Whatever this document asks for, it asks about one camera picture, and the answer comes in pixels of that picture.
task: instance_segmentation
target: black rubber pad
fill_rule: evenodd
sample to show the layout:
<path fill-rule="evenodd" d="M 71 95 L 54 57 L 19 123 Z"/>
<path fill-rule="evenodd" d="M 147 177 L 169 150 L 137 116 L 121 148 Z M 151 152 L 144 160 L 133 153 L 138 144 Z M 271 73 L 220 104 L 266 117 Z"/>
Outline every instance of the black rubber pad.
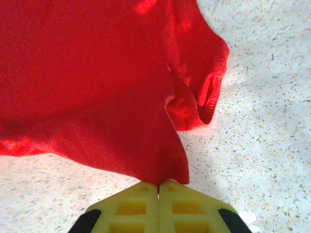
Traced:
<path fill-rule="evenodd" d="M 81 215 L 68 233 L 91 233 L 100 215 L 100 210 L 91 210 Z"/>
<path fill-rule="evenodd" d="M 218 211 L 231 233 L 252 233 L 236 213 L 226 209 L 220 209 Z"/>

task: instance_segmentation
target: floor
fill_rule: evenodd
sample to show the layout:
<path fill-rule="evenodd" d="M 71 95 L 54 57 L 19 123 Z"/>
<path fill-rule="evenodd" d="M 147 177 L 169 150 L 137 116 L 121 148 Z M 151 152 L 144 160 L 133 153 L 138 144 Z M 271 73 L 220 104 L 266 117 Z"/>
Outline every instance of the floor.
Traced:
<path fill-rule="evenodd" d="M 256 233 L 311 232 L 307 0 L 200 0 L 231 54 L 212 123 L 180 133 L 190 187 L 234 206 Z M 0 232 L 67 232 L 138 181 L 52 154 L 0 157 Z"/>

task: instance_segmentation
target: red fabric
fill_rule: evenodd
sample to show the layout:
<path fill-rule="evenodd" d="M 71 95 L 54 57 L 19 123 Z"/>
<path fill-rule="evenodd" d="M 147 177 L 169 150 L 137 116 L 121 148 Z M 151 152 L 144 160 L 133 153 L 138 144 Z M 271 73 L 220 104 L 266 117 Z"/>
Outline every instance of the red fabric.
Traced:
<path fill-rule="evenodd" d="M 228 53 L 195 0 L 2 1 L 0 154 L 188 183 Z"/>

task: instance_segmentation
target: terrazzo floor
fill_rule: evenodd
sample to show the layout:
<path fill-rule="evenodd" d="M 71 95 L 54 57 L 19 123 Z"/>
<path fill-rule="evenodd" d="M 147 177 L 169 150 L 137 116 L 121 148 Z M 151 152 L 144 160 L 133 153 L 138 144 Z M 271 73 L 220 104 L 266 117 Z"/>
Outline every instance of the terrazzo floor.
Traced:
<path fill-rule="evenodd" d="M 256 233 L 311 232 L 310 1 L 200 0 L 230 46 L 212 123 L 179 133 L 190 187 L 230 203 Z M 53 154 L 0 157 L 0 232 L 68 232 L 137 183 Z"/>

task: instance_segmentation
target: speckled floor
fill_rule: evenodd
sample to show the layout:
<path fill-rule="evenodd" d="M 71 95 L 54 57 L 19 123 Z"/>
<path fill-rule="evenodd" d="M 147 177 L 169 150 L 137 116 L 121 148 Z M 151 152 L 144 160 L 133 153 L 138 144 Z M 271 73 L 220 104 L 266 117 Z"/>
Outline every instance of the speckled floor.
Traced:
<path fill-rule="evenodd" d="M 200 0 L 230 45 L 213 122 L 180 133 L 190 187 L 253 232 L 311 232 L 310 1 Z M 89 205 L 138 181 L 56 155 L 0 157 L 0 232 L 67 232 Z"/>

